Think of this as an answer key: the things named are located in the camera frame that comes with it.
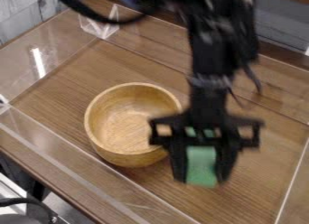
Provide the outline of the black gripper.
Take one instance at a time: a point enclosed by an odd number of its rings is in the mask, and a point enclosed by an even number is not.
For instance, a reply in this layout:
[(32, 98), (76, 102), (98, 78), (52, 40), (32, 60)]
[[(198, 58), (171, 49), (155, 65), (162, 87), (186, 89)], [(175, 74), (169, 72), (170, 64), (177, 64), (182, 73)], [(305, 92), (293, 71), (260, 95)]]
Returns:
[(261, 144), (262, 119), (232, 115), (228, 96), (236, 97), (230, 87), (216, 88), (190, 85), (190, 105), (178, 114), (149, 120), (151, 134), (149, 143), (169, 148), (174, 179), (187, 181), (187, 147), (213, 145), (217, 148), (217, 179), (230, 178), (240, 149), (257, 148)]

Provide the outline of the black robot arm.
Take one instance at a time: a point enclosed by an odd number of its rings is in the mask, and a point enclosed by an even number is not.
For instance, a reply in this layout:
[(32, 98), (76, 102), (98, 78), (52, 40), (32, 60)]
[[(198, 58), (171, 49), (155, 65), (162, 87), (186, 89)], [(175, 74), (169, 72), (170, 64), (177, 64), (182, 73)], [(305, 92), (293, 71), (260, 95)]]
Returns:
[(254, 0), (122, 1), (143, 14), (163, 4), (179, 8), (191, 48), (190, 105), (182, 113), (150, 120), (150, 142), (167, 150), (178, 182), (226, 182), (242, 149), (260, 145), (265, 124), (228, 111), (236, 71), (261, 85), (250, 69), (258, 57)]

